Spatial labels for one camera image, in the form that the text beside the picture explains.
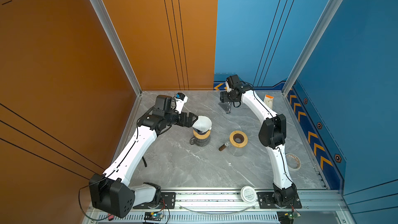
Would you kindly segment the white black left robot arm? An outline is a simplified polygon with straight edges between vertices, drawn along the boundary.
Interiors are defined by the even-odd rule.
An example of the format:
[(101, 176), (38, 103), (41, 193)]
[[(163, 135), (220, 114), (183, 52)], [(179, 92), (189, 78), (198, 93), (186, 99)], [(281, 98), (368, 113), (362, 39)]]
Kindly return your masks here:
[(198, 120), (199, 116), (184, 112), (166, 113), (164, 116), (143, 115), (131, 140), (117, 159), (103, 174), (94, 174), (89, 180), (92, 206), (120, 218), (141, 204), (157, 207), (160, 204), (161, 187), (143, 183), (131, 189), (131, 177), (146, 150), (162, 134), (163, 129), (173, 125), (190, 128)]

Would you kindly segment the ribbed glass coffee server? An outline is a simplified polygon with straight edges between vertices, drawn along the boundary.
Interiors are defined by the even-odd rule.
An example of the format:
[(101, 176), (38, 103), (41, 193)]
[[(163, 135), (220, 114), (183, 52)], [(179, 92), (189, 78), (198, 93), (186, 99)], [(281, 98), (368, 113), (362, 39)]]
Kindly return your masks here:
[(211, 137), (210, 137), (210, 136), (207, 137), (207, 138), (205, 138), (205, 139), (199, 139), (199, 138), (193, 136), (193, 137), (190, 139), (189, 143), (190, 143), (190, 145), (197, 145), (197, 146), (203, 147), (203, 146), (208, 145), (209, 142), (210, 142), (210, 140), (211, 140)]

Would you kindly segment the white paper coffee filter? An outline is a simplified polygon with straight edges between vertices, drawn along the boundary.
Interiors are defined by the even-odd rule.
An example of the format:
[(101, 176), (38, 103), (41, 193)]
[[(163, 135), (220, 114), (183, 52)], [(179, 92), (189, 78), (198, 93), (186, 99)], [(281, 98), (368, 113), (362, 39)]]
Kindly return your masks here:
[(196, 131), (200, 133), (206, 133), (212, 128), (211, 120), (206, 116), (199, 116), (192, 126)]

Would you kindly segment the orange coffee filter pack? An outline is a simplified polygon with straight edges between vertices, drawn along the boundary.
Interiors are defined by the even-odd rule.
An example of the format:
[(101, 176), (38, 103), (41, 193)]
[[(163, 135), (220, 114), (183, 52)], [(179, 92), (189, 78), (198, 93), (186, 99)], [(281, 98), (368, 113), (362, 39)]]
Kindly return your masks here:
[(274, 102), (274, 97), (266, 94), (264, 97), (264, 103), (266, 104), (266, 106), (269, 107), (270, 109), (273, 109), (273, 102)]

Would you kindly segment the bamboo dripper ring stand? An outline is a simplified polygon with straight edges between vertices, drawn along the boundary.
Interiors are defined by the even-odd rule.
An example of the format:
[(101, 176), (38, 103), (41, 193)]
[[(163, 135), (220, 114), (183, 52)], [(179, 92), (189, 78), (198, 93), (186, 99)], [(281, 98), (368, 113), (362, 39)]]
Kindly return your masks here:
[(193, 130), (193, 135), (198, 140), (208, 139), (210, 137), (210, 133), (211, 133), (210, 130), (208, 130), (207, 132), (203, 132), (203, 133), (200, 131), (197, 131), (196, 129)]

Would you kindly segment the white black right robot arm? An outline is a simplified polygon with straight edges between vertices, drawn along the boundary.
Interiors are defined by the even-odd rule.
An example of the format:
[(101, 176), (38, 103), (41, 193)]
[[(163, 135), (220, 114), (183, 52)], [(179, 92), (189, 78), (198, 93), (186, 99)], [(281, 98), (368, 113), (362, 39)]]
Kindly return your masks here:
[(286, 161), (287, 122), (285, 115), (270, 109), (259, 98), (254, 87), (241, 81), (238, 75), (229, 76), (226, 79), (226, 87), (226, 91), (220, 93), (220, 101), (247, 105), (261, 122), (258, 137), (260, 143), (266, 147), (271, 161), (273, 202), (280, 208), (293, 207), (295, 203), (299, 203), (300, 199)]

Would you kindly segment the grey ribbed glass dripper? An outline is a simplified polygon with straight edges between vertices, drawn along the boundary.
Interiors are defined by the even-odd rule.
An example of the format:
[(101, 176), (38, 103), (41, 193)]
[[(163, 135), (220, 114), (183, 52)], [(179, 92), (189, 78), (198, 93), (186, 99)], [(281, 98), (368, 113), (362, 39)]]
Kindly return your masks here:
[(223, 103), (221, 103), (221, 106), (224, 108), (224, 110), (226, 111), (227, 114), (230, 114), (233, 103), (232, 102), (223, 102)]

